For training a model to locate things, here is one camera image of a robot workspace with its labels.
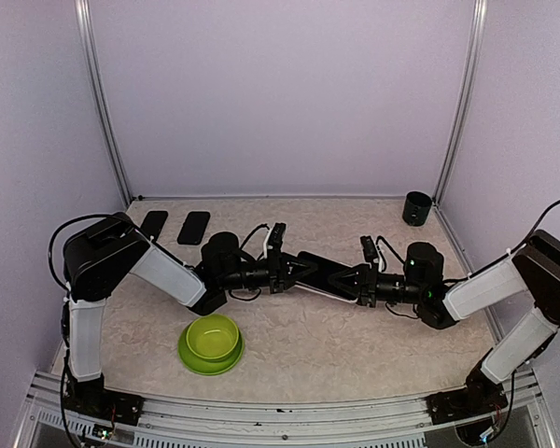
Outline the dark phone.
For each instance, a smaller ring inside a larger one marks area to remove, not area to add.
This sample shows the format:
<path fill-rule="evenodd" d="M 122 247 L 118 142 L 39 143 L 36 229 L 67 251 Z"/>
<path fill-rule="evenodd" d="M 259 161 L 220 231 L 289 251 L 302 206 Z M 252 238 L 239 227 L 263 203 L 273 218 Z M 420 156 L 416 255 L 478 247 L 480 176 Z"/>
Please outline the dark phone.
<path fill-rule="evenodd" d="M 328 273 L 328 271 L 331 270 L 332 268 L 341 268 L 342 266 L 349 267 L 347 265 L 341 264 L 340 262 L 331 259 L 326 259 L 310 252 L 301 251 L 299 254 L 306 254 L 312 256 L 315 259 L 315 261 L 318 263 L 318 270 L 315 273 L 306 277 L 300 283 L 305 284 L 309 287 L 314 287 L 316 289 L 325 290 L 327 292 L 329 292 L 329 286 L 326 280 L 326 274 Z"/>

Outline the pink phone case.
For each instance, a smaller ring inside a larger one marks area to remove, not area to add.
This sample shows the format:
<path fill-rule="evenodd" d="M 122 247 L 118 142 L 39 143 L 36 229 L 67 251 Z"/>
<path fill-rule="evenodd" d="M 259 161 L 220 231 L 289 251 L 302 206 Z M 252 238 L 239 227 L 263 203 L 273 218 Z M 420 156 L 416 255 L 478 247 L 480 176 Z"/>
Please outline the pink phone case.
<path fill-rule="evenodd" d="M 295 287 L 298 287 L 298 288 L 303 289 L 305 291 L 308 291 L 310 293 L 314 293 L 314 294 L 320 295 L 322 297 L 325 297 L 325 298 L 328 298 L 328 299 L 331 299 L 331 300 L 334 300 L 334 301 L 340 301 L 340 302 L 349 303 L 349 304 L 357 304 L 357 298 L 347 299 L 347 298 L 344 298 L 344 297 L 339 296 L 339 295 L 331 294 L 331 293 L 329 293 L 325 290 L 316 289 L 314 287 L 309 287 L 309 286 L 307 286 L 305 284 L 301 284 L 301 283 L 297 283 Z"/>

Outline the left aluminium frame post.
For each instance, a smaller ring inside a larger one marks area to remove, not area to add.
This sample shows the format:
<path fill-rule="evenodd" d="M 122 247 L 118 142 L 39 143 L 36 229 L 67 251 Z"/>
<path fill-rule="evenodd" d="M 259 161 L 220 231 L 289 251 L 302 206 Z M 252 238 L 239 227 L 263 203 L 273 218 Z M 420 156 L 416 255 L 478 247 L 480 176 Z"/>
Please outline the left aluminium frame post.
<path fill-rule="evenodd" d="M 88 0 L 76 0 L 75 10 L 77 27 L 90 78 L 93 101 L 96 106 L 98 120 L 105 140 L 106 154 L 113 170 L 120 198 L 125 206 L 129 206 L 133 201 L 133 194 L 119 152 L 114 127 L 108 110 L 97 47 L 92 29 L 90 2 Z"/>

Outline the right aluminium frame post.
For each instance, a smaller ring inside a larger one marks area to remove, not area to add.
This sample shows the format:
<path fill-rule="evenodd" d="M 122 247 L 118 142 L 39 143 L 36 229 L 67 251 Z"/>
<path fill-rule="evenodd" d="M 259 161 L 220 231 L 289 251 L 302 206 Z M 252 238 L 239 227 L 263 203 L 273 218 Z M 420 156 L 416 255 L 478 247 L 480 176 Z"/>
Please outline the right aluminium frame post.
<path fill-rule="evenodd" d="M 473 16 L 470 26 L 469 44 L 465 66 L 463 70 L 462 83 L 456 102 L 454 121 L 449 134 L 446 154 L 441 166 L 440 175 L 433 193 L 433 202 L 440 207 L 446 195 L 449 182 L 455 168 L 455 159 L 460 149 L 473 88 L 476 72 L 481 57 L 484 27 L 488 9 L 487 0 L 476 0 L 473 5 Z"/>

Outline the front aluminium rail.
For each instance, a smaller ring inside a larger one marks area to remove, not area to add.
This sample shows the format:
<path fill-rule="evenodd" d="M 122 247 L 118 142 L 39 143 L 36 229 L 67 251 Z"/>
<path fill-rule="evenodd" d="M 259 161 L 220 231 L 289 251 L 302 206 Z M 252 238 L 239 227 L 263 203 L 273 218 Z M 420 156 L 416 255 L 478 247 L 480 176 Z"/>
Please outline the front aluminium rail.
<path fill-rule="evenodd" d="M 32 447 L 47 429 L 103 447 L 424 447 L 429 437 L 456 441 L 469 417 L 436 424 L 423 394 L 330 403 L 269 404 L 147 395 L 133 425 L 62 414 L 60 378 L 37 372 L 9 446 Z"/>

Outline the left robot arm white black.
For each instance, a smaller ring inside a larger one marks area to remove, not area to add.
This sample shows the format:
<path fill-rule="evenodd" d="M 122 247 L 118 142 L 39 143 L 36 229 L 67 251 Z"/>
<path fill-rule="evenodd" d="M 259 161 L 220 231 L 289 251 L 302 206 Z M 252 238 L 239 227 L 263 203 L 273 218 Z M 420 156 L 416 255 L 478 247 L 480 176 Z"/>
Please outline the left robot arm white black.
<path fill-rule="evenodd" d="M 105 306 L 122 286 L 138 281 L 198 316 L 221 308 L 231 292 L 267 290 L 280 294 L 317 269 L 315 263 L 283 249 L 286 226 L 267 233 L 263 255 L 248 254 L 232 232 L 214 234 L 191 266 L 160 244 L 124 213 L 95 214 L 92 225 L 63 244 L 63 337 L 66 372 L 74 396 L 94 415 L 105 413 L 112 396 L 104 385 L 101 360 Z"/>

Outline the green bowl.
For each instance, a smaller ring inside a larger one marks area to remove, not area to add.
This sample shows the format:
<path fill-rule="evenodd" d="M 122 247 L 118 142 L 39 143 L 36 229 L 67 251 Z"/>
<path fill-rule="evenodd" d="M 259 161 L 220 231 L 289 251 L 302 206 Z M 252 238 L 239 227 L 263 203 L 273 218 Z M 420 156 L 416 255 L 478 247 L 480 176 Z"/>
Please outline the green bowl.
<path fill-rule="evenodd" d="M 240 330 L 224 315 L 207 315 L 194 320 L 187 329 L 186 344 L 190 352 L 207 361 L 228 358 L 238 346 Z"/>

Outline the black cylinder cup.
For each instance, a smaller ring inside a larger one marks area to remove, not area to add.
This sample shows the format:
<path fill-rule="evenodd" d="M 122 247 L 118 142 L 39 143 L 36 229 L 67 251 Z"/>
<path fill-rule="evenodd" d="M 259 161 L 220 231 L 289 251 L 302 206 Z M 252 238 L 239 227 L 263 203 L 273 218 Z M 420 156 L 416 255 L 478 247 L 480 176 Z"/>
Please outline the black cylinder cup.
<path fill-rule="evenodd" d="M 412 227 L 424 226 L 432 207 L 432 198 L 421 191 L 410 191 L 405 197 L 403 221 Z"/>

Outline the aluminium frame post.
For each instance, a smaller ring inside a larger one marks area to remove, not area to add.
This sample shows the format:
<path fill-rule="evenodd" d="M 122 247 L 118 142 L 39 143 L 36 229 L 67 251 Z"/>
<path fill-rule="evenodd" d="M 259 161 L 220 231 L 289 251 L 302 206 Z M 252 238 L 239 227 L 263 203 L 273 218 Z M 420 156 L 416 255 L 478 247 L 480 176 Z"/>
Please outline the aluminium frame post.
<path fill-rule="evenodd" d="M 88 0 L 76 0 L 75 10 L 77 27 L 90 78 L 93 101 L 96 106 L 98 120 L 105 140 L 106 154 L 113 170 L 120 198 L 125 206 L 129 206 L 133 201 L 133 194 L 119 152 L 114 127 L 108 110 L 97 47 L 92 29 L 90 2 Z"/>
<path fill-rule="evenodd" d="M 460 149 L 473 88 L 476 72 L 481 57 L 484 27 L 488 9 L 487 0 L 476 0 L 473 5 L 473 16 L 470 26 L 469 44 L 465 66 L 463 70 L 462 83 L 456 102 L 454 121 L 449 134 L 446 154 L 441 166 L 440 175 L 433 193 L 433 202 L 440 207 L 446 195 L 449 182 L 455 168 L 455 159 Z"/>

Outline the black phone case horizontal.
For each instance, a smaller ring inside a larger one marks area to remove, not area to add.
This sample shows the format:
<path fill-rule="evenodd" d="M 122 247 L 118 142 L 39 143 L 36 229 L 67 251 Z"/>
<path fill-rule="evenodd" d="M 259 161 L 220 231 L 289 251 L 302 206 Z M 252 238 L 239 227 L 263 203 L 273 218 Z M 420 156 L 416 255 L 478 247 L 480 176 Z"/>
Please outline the black phone case horizontal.
<path fill-rule="evenodd" d="M 140 229 L 149 238 L 156 241 L 163 230 L 169 214 L 165 210 L 151 210 L 144 217 Z"/>

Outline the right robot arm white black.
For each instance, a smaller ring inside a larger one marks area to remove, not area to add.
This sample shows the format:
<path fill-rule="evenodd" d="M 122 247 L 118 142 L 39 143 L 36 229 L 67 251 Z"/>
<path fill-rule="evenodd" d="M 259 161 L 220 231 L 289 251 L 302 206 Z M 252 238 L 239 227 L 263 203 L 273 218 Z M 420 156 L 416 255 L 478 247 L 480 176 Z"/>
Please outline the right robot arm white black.
<path fill-rule="evenodd" d="M 401 275 L 382 273 L 376 243 L 369 237 L 361 243 L 364 263 L 329 275 L 329 283 L 363 306 L 410 303 L 418 318 L 434 329 L 450 328 L 520 293 L 532 297 L 532 308 L 469 373 L 458 395 L 465 413 L 480 413 L 494 400 L 499 385 L 560 330 L 560 241 L 538 227 L 477 272 L 452 280 L 443 276 L 443 255 L 427 242 L 408 246 Z"/>

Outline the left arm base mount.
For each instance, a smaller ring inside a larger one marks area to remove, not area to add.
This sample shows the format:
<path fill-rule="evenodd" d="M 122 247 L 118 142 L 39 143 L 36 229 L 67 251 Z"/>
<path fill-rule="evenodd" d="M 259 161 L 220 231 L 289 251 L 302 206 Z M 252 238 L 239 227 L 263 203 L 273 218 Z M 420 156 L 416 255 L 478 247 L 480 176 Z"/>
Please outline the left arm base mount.
<path fill-rule="evenodd" d="M 80 382 L 67 374 L 64 380 L 64 408 L 110 423 L 136 427 L 143 410 L 144 398 L 107 389 L 104 382 L 103 375 L 96 380 Z"/>

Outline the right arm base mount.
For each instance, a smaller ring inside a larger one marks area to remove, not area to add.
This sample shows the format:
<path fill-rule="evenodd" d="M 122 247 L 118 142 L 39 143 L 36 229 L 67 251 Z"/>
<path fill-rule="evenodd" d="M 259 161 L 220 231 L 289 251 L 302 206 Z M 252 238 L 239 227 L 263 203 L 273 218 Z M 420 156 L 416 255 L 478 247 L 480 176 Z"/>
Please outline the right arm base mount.
<path fill-rule="evenodd" d="M 426 404 L 432 424 L 439 425 L 504 409 L 509 402 L 501 383 L 492 382 L 478 363 L 462 387 L 430 394 Z"/>

